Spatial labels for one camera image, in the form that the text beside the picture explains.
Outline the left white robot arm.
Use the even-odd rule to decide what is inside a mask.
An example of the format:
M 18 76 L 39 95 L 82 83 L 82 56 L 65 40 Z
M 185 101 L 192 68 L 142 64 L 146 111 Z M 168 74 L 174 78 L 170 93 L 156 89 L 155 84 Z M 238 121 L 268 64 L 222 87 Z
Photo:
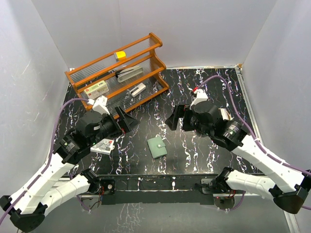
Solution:
M 97 193 L 100 178 L 86 169 L 68 182 L 54 187 L 59 179 L 84 157 L 91 147 L 106 138 L 116 138 L 132 131 L 139 121 L 119 106 L 118 119 L 109 113 L 103 100 L 88 99 L 92 110 L 79 118 L 65 136 L 51 141 L 50 153 L 42 167 L 17 192 L 0 199 L 0 206 L 15 227 L 24 233 L 36 229 L 56 207 L 83 193 Z

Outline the stack of cards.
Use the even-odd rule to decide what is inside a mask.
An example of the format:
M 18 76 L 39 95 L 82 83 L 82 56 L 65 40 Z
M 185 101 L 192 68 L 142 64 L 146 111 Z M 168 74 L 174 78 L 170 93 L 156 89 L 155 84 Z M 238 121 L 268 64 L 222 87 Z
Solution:
M 219 108 L 220 115 L 222 120 L 232 120 L 230 113 L 225 108 Z

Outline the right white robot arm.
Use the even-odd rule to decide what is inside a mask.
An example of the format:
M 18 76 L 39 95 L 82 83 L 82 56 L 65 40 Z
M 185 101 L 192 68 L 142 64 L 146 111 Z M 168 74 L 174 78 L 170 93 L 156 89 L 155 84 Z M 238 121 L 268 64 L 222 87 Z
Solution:
M 276 206 L 290 214 L 297 214 L 311 190 L 309 171 L 298 171 L 253 139 L 246 126 L 232 120 L 224 108 L 207 100 L 206 93 L 195 90 L 190 105 L 177 105 L 165 123 L 174 131 L 182 119 L 182 130 L 197 131 L 208 136 L 213 143 L 240 156 L 263 172 L 264 176 L 241 173 L 225 167 L 205 189 L 221 192 L 242 190 L 272 200 Z

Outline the green card holder wallet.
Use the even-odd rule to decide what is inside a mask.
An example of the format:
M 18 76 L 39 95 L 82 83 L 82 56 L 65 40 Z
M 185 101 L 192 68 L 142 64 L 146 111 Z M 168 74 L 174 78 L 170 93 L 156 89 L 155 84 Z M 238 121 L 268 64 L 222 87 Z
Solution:
M 153 159 L 167 155 L 166 145 L 160 136 L 148 139 L 147 144 Z

